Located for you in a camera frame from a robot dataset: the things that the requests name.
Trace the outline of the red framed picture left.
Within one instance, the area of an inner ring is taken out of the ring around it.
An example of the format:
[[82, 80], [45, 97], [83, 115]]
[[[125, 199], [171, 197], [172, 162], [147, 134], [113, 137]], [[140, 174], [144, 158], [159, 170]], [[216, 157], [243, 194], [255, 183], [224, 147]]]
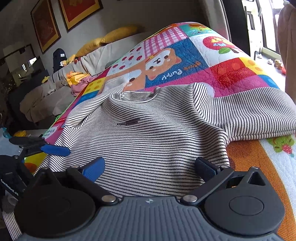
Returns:
[[40, 49], [44, 54], [61, 37], [51, 1], [39, 0], [31, 10], [31, 18]]

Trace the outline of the beige curtain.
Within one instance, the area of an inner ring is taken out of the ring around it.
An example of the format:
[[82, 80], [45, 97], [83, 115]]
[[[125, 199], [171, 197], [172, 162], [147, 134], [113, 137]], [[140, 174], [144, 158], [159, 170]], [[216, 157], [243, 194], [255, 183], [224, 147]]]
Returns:
[[208, 27], [231, 41], [229, 23], [222, 0], [200, 0], [200, 6]]

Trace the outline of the yellow cushion right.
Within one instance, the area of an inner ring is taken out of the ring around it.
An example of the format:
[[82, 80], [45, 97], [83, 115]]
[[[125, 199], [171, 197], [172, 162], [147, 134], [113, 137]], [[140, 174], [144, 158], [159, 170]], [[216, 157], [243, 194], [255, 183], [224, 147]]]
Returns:
[[100, 41], [102, 44], [109, 44], [116, 42], [118, 40], [130, 37], [132, 35], [138, 34], [142, 31], [142, 26], [140, 25], [128, 25], [117, 28], [108, 34], [106, 34]]

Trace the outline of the colourful cartoon play mat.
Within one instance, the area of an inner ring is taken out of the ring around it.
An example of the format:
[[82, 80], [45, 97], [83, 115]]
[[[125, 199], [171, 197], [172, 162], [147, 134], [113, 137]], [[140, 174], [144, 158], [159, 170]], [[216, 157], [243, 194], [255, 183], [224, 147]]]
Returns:
[[97, 183], [121, 196], [183, 196], [203, 181], [197, 157], [259, 167], [285, 205], [278, 231], [295, 240], [295, 103], [247, 54], [199, 23], [172, 24], [88, 84], [47, 131], [71, 150], [62, 171], [102, 156]]

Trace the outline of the red framed picture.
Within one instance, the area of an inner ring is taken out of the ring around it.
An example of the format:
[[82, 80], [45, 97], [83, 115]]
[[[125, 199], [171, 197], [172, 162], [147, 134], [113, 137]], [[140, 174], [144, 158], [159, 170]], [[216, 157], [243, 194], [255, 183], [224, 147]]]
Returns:
[[31, 10], [31, 18], [40, 49], [44, 54], [61, 37], [51, 1], [39, 0]]
[[103, 9], [99, 0], [59, 0], [58, 3], [68, 32], [93, 13]]

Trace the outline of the yellow cloth on sofa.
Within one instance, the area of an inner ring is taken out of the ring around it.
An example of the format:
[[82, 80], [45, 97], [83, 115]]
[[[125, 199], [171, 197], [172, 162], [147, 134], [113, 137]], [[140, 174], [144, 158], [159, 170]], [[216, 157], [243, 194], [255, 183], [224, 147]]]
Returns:
[[79, 84], [79, 82], [83, 78], [85, 78], [85, 77], [87, 77], [89, 75], [90, 74], [88, 74], [88, 73], [70, 71], [69, 73], [66, 74], [66, 81], [67, 81], [69, 86], [77, 85], [77, 84]]

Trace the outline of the yellow cushion left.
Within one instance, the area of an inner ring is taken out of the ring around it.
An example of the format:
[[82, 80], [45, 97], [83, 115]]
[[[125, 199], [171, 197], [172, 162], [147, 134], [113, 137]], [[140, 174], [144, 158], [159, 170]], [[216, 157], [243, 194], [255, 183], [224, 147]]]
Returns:
[[101, 42], [103, 38], [96, 38], [91, 40], [90, 42], [86, 43], [85, 45], [83, 45], [76, 53], [76, 57], [82, 57], [85, 56], [91, 52], [93, 52], [94, 50], [100, 48], [103, 43]]

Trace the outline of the pink cloth on sofa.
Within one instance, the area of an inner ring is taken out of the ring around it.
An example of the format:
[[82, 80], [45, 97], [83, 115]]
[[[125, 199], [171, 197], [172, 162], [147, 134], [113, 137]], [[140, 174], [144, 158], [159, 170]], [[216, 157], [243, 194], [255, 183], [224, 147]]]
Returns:
[[94, 80], [93, 76], [87, 76], [82, 78], [78, 84], [71, 86], [71, 92], [74, 96], [77, 96], [90, 82]]

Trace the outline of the beige covered sofa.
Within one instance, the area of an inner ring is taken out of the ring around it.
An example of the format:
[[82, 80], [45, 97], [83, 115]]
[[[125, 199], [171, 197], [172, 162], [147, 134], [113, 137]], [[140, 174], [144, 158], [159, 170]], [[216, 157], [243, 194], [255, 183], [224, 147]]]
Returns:
[[67, 74], [82, 72], [96, 75], [106, 69], [107, 64], [118, 60], [132, 47], [151, 35], [150, 32], [135, 34], [113, 43], [105, 44], [83, 56], [77, 63], [70, 63], [53, 73], [48, 81], [31, 90], [20, 102], [20, 111], [27, 120], [37, 123], [47, 117], [61, 114], [74, 100]]

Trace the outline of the red framed picture middle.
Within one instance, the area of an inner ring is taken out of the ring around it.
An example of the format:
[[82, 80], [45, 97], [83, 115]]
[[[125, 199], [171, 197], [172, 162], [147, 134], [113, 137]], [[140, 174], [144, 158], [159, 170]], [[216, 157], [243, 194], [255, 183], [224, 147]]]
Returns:
[[59, 0], [58, 3], [68, 32], [93, 13], [103, 9], [99, 0]]

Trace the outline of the dark blue backpack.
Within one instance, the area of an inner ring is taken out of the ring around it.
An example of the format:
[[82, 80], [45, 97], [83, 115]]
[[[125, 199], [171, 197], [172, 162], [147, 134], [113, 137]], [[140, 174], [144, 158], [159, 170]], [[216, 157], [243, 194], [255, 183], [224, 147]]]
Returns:
[[67, 57], [65, 51], [61, 48], [56, 49], [53, 52], [53, 72], [57, 72], [61, 68], [63, 68], [63, 61], [66, 61]]

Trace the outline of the brown blanket on chair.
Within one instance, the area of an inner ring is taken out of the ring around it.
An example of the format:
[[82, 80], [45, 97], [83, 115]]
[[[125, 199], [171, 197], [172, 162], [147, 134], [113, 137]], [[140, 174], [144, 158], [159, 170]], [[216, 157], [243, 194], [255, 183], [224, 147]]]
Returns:
[[277, 42], [286, 70], [285, 92], [295, 102], [295, 1], [288, 1], [280, 11]]

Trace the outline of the striped knit sweater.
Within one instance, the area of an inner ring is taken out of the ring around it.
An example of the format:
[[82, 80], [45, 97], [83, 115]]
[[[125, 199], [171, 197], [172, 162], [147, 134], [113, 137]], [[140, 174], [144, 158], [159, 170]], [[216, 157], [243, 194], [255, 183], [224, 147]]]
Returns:
[[258, 167], [235, 171], [233, 141], [295, 133], [295, 104], [260, 87], [212, 97], [205, 85], [103, 92], [69, 113], [54, 145], [13, 137], [31, 174], [1, 156], [13, 240], [281, 240], [285, 208]]

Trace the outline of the yellow cushion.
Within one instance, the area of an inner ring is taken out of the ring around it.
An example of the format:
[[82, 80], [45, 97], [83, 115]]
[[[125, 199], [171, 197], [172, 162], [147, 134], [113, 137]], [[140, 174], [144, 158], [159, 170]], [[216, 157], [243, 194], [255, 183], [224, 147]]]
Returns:
[[83, 45], [76, 53], [76, 57], [82, 57], [85, 56], [91, 52], [93, 52], [94, 50], [100, 48], [103, 43], [101, 42], [103, 38], [96, 38], [91, 40], [90, 42], [86, 43], [85, 45]]
[[109, 44], [116, 42], [118, 40], [130, 37], [132, 35], [138, 34], [142, 31], [142, 26], [140, 25], [128, 25], [117, 28], [108, 34], [106, 34], [100, 41], [102, 44]]

